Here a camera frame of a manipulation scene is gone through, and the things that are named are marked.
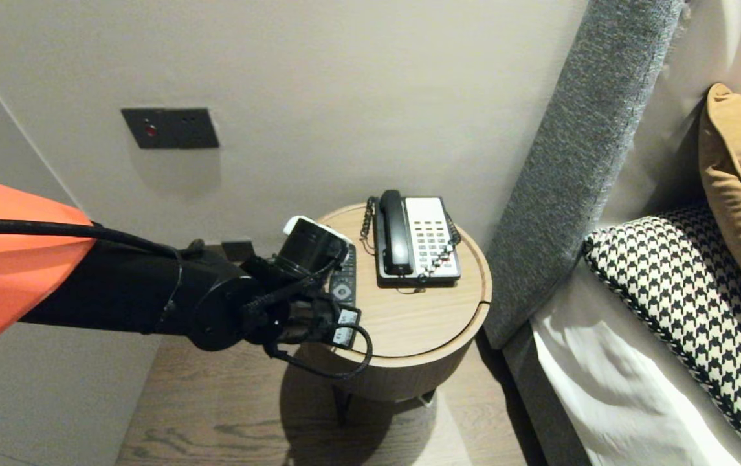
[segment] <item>houndstooth pillow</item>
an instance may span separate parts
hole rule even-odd
[[[595,231],[584,256],[741,435],[741,272],[707,205]]]

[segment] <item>robotic arm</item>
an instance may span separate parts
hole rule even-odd
[[[205,351],[247,340],[263,345],[270,357],[326,377],[350,378],[370,363],[372,343],[358,325],[340,324],[341,313],[358,315],[358,309],[322,291],[329,272],[344,262],[349,240],[300,216],[285,232],[278,254],[269,260],[253,256],[237,266],[200,239],[177,250],[96,224],[0,218],[0,236],[94,239],[67,278],[21,322],[183,335]],[[355,371],[326,374],[278,349],[278,343],[332,343],[340,327],[367,340],[367,356]]]

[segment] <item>bed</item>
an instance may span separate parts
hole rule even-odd
[[[741,2],[693,1],[680,16],[633,144],[589,231],[705,203],[698,118],[714,82],[741,92]],[[741,464],[741,435],[608,284],[581,257],[527,324],[495,345],[548,462]]]

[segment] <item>white bed sheet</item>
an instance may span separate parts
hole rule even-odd
[[[741,465],[741,439],[707,392],[585,263],[531,322],[593,464]]]

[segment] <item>white wall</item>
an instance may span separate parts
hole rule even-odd
[[[97,221],[282,242],[385,188],[487,244],[585,0],[0,1],[0,97]],[[139,150],[119,109],[210,108],[219,150]]]
[[[71,202],[1,103],[0,183]],[[0,465],[113,464],[158,342],[14,324],[0,336]]]

